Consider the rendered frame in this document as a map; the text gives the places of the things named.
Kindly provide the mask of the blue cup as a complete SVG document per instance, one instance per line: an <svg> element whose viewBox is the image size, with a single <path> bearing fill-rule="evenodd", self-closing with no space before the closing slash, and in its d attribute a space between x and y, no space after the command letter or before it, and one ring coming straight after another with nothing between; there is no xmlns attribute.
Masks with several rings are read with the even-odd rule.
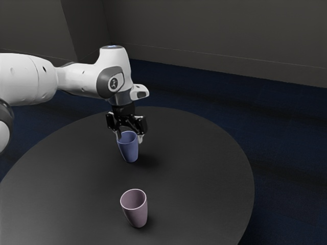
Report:
<svg viewBox="0 0 327 245"><path fill-rule="evenodd" d="M133 163L138 159L138 137L135 132L124 131L116 141L120 153L127 163Z"/></svg>

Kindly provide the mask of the mauve cup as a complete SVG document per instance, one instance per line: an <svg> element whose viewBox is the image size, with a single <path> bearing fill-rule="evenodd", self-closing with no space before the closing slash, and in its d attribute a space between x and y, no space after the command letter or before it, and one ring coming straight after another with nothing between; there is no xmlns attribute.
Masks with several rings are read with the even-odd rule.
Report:
<svg viewBox="0 0 327 245"><path fill-rule="evenodd" d="M120 198L120 205L125 218L132 227L143 227L148 219L147 195L141 189L125 191Z"/></svg>

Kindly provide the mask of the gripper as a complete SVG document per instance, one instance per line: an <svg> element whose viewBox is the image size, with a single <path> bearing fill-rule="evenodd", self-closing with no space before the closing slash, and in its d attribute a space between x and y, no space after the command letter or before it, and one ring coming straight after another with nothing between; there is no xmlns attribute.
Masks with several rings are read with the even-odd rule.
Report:
<svg viewBox="0 0 327 245"><path fill-rule="evenodd" d="M122 131L120 126L124 117L127 117L127 127L137 134L138 143L143 142L143 137L148 132L148 124L145 116L135 115L135 103L126 105L112 105L112 112L106 114L107 128L111 129L116 139L120 140Z"/></svg>

